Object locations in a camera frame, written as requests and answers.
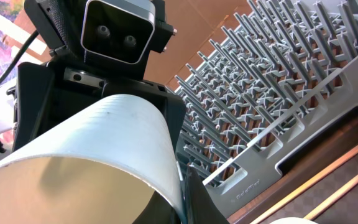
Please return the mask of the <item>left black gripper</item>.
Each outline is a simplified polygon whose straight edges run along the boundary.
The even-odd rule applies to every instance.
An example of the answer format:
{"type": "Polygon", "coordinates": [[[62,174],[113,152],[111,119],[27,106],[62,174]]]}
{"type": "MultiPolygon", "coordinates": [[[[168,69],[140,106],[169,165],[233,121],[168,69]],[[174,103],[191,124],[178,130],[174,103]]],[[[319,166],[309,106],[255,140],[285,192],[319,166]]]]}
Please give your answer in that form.
{"type": "Polygon", "coordinates": [[[14,94],[17,104],[13,152],[97,101],[122,94],[141,97],[162,113],[176,151],[186,111],[182,98],[161,84],[102,77],[95,70],[63,62],[21,63],[14,94]]]}

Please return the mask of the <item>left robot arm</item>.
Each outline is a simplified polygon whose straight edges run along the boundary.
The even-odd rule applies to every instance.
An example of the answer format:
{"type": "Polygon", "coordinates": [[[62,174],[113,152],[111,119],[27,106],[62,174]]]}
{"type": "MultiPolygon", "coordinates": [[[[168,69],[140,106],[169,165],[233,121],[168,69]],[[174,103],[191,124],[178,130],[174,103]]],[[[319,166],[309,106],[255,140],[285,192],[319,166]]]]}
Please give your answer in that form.
{"type": "Polygon", "coordinates": [[[177,32],[164,1],[26,1],[24,9],[51,59],[18,67],[14,150],[93,103],[118,94],[151,102],[180,137],[183,100],[144,79],[151,52],[161,53],[177,32]]]}

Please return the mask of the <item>small white cup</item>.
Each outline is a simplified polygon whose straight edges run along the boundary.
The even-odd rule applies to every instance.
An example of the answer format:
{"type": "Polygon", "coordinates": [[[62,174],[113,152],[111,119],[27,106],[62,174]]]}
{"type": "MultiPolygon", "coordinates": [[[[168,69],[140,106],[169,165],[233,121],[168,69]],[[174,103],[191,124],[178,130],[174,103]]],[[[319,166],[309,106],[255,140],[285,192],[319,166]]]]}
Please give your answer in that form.
{"type": "Polygon", "coordinates": [[[0,161],[0,223],[132,223],[153,194],[186,221],[167,122],[134,95],[103,98],[0,161]]]}

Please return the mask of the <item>wooden chopstick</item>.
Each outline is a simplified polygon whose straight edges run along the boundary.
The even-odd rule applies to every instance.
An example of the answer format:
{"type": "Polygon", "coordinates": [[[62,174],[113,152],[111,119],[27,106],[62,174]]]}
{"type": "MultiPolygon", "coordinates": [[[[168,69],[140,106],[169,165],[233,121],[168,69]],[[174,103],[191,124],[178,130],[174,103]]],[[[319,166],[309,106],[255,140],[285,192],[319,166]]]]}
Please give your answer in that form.
{"type": "Polygon", "coordinates": [[[310,213],[308,213],[304,219],[314,220],[318,218],[323,212],[325,212],[329,207],[334,205],[340,198],[345,196],[350,190],[352,190],[358,184],[358,174],[353,177],[350,181],[336,190],[332,195],[327,199],[321,202],[316,208],[314,208],[310,213]]]}

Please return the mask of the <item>light blue bowl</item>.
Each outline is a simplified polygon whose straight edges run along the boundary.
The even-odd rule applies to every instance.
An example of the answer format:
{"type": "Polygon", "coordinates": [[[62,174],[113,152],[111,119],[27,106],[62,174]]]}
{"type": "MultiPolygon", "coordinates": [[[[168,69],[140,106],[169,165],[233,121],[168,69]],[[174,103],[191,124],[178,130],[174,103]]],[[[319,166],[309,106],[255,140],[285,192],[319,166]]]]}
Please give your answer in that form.
{"type": "Polygon", "coordinates": [[[317,224],[317,223],[314,221],[304,219],[304,218],[299,218],[299,217],[286,217],[286,218],[281,218],[281,219],[275,220],[275,221],[271,222],[270,224],[317,224]]]}

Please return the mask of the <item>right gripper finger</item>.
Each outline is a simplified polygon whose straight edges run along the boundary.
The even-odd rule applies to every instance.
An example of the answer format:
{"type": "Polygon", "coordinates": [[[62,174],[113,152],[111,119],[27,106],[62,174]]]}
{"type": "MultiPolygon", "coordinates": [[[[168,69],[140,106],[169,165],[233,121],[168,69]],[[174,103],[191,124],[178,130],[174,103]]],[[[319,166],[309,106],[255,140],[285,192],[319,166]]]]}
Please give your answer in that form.
{"type": "MultiPolygon", "coordinates": [[[[227,219],[218,210],[194,167],[188,167],[184,185],[185,218],[194,224],[223,224],[227,219]]],[[[144,211],[141,224],[180,224],[176,211],[163,197],[154,193],[144,211]]]]}

